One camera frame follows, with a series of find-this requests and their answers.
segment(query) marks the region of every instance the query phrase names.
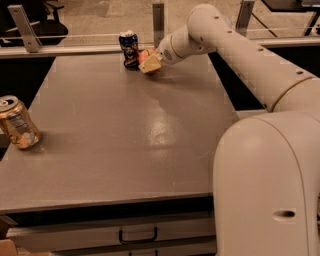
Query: table surface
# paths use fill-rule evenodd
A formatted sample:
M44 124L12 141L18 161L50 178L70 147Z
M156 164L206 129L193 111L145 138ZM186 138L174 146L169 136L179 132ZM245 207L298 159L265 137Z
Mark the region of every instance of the table surface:
M148 76L122 54L57 57L30 115L43 132L0 162L0 213L212 194L236 118L207 55Z
M320 11L319 7L303 7L297 0L262 0L272 12Z

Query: soda can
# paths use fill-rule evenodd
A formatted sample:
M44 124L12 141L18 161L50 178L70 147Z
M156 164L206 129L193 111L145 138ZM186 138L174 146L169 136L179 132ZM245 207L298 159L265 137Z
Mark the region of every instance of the soda can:
M41 138L23 102L12 95L0 97L0 128L19 149L29 148Z
M131 30L121 32L119 43L125 58L124 66L130 70L137 70L139 66L138 36Z

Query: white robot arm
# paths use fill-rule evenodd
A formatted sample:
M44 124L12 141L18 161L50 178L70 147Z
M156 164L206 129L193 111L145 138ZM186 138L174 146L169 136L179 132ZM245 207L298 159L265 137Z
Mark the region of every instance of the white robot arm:
M239 121L214 160L219 256L318 256L320 81L236 33L213 6L195 7L144 72L217 51L268 114Z

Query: drawer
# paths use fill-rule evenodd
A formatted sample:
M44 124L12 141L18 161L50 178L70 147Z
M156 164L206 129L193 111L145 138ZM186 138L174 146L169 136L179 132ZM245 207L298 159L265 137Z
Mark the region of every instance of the drawer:
M68 252L55 252L50 256L213 256L217 252L215 238L210 242L184 244L184 245L171 245L158 247L154 245L154 248L128 250L123 252L103 252L103 249L90 249L80 251L68 251Z
M132 245L215 234L208 213L11 228L8 238L30 252Z

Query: blue can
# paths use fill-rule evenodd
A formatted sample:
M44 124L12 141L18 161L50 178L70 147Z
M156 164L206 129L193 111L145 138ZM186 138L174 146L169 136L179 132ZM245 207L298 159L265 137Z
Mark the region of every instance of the blue can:
M131 30L120 33L119 43L124 54L124 66L130 70L137 70L139 66L138 36Z

